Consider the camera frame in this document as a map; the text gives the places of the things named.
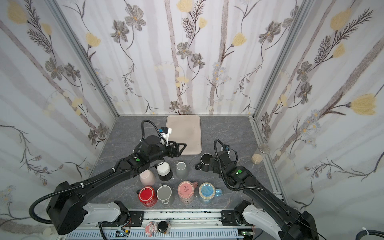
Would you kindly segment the grey mug white inside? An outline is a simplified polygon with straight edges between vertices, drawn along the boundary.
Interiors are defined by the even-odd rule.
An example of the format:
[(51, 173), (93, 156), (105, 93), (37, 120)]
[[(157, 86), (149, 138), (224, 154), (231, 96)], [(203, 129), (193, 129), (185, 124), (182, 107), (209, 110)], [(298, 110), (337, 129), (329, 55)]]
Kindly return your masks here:
[(176, 175), (179, 179), (185, 180), (188, 177), (189, 170), (185, 162), (178, 162), (176, 165)]

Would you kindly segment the blue mug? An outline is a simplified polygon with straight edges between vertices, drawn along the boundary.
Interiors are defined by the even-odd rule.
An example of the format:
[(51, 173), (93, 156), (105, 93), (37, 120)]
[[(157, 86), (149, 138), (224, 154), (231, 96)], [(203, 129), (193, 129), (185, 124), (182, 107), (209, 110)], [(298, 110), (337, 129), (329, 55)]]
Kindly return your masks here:
[(223, 194), (221, 189), (216, 189), (211, 183), (202, 183), (199, 187), (199, 196), (203, 204), (209, 205), (214, 198)]

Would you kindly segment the pink glass mug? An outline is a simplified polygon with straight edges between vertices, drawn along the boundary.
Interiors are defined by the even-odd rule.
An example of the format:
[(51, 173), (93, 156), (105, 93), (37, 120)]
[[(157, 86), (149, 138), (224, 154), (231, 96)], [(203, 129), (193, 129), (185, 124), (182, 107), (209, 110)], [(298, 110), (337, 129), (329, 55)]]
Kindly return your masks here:
[(182, 203), (189, 205), (195, 196), (195, 189), (198, 182), (183, 181), (178, 186), (178, 195)]

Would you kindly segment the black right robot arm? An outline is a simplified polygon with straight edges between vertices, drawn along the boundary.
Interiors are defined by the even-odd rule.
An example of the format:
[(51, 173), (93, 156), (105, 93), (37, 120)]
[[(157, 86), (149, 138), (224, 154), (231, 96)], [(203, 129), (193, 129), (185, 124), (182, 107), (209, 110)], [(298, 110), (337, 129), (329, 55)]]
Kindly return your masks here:
[(210, 169), (222, 177), (225, 186), (234, 192), (243, 192), (262, 210), (248, 201), (237, 205), (237, 223), (254, 225), (276, 240), (318, 240), (320, 234), (314, 217), (301, 213), (265, 188), (244, 166), (232, 161), (225, 145), (214, 140), (215, 156)]

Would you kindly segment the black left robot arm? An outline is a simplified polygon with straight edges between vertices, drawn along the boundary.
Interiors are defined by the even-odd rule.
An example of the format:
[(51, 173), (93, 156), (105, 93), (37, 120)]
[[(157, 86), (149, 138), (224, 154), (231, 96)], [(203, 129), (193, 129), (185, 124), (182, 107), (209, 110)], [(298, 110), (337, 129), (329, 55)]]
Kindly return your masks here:
[(174, 141), (162, 144), (160, 137), (149, 136), (140, 141), (132, 154), (118, 160), (111, 169), (82, 182), (59, 184), (53, 193), (31, 204), (29, 215), (39, 223), (53, 225), (59, 235), (66, 235), (85, 222), (89, 213), (85, 206), (96, 196), (138, 176), (154, 161), (180, 157), (186, 146)]

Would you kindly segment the black and white mug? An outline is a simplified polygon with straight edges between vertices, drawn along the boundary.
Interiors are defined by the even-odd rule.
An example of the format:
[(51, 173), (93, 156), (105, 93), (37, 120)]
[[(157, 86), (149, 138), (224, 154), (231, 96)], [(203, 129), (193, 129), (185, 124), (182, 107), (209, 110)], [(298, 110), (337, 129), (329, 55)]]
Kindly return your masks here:
[(173, 177), (173, 172), (170, 165), (167, 162), (163, 162), (155, 167), (159, 176), (159, 179), (163, 182), (169, 181)]

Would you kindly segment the pale pink mug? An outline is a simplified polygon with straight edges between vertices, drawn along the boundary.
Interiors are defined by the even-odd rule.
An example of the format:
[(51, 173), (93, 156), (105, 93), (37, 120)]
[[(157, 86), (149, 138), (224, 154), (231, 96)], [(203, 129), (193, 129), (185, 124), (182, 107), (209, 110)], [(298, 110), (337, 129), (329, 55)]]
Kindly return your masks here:
[(150, 170), (145, 170), (140, 174), (140, 181), (145, 187), (151, 187), (156, 183), (156, 177)]

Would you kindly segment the red mug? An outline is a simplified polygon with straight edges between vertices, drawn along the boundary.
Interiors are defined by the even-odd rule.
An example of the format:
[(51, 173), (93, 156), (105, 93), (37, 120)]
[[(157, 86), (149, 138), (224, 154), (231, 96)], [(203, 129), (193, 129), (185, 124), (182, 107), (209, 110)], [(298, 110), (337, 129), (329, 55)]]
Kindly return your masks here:
[(140, 202), (147, 208), (154, 207), (158, 201), (156, 191), (150, 186), (142, 188), (138, 196)]

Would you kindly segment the beige rectangular tray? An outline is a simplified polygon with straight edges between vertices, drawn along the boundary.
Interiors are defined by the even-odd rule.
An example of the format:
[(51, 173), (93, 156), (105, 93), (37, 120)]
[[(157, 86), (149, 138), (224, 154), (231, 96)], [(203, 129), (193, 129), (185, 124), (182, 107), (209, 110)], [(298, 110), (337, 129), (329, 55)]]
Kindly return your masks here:
[(182, 156), (202, 152), (201, 118), (198, 115), (172, 115), (167, 117), (166, 127), (172, 129), (170, 141), (186, 144)]

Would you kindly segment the beige round sponge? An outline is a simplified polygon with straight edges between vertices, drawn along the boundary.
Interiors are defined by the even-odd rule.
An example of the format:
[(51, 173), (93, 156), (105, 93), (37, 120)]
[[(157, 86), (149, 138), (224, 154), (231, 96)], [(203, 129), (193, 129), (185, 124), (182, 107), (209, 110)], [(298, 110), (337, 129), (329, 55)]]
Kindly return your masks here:
[(262, 161), (263, 161), (263, 156), (262, 156), (262, 155), (260, 155), (260, 154), (253, 154), (253, 156), (252, 156), (252, 162), (253, 162), (255, 165), (260, 164)]

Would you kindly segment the black round knob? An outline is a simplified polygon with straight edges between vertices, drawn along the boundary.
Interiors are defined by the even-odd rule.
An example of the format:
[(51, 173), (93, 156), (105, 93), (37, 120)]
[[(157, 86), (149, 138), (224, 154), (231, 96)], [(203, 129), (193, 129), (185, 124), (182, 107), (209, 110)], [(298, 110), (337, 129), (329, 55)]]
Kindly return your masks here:
[(160, 221), (157, 225), (157, 231), (162, 234), (168, 234), (170, 229), (171, 225), (166, 221)]

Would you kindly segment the pink figurine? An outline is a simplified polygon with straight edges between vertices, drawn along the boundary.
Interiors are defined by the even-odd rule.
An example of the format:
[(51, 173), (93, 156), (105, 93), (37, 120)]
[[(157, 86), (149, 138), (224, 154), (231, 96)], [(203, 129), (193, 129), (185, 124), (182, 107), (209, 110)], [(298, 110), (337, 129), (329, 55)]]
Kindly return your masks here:
[(149, 222), (145, 227), (145, 234), (147, 237), (152, 237), (158, 232), (158, 224), (156, 222)]

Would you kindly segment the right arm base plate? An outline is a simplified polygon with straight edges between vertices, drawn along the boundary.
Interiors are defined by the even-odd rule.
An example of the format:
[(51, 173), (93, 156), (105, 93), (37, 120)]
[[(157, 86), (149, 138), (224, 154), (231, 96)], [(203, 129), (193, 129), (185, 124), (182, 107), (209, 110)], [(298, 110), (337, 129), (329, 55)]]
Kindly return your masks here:
[(221, 211), (221, 217), (219, 221), (223, 226), (247, 226), (249, 225), (244, 219), (243, 215), (235, 210), (223, 210)]

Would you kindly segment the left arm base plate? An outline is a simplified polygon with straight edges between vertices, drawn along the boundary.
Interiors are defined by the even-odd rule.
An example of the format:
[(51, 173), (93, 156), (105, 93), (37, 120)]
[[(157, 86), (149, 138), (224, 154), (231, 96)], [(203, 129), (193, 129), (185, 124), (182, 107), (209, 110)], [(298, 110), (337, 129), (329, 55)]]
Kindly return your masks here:
[(122, 212), (113, 222), (102, 222), (102, 227), (141, 227), (144, 211)]

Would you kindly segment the aluminium rail frame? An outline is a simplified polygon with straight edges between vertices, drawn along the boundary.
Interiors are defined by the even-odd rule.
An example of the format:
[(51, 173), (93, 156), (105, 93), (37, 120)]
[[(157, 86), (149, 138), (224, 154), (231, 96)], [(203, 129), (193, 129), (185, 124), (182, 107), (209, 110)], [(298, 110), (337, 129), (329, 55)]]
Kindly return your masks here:
[[(144, 211), (141, 227), (102, 227), (102, 224), (83, 225), (62, 237), (63, 240), (275, 240), (254, 225), (223, 226), (220, 209), (148, 210)], [(155, 233), (147, 237), (149, 222), (166, 221), (171, 225), (168, 234)]]

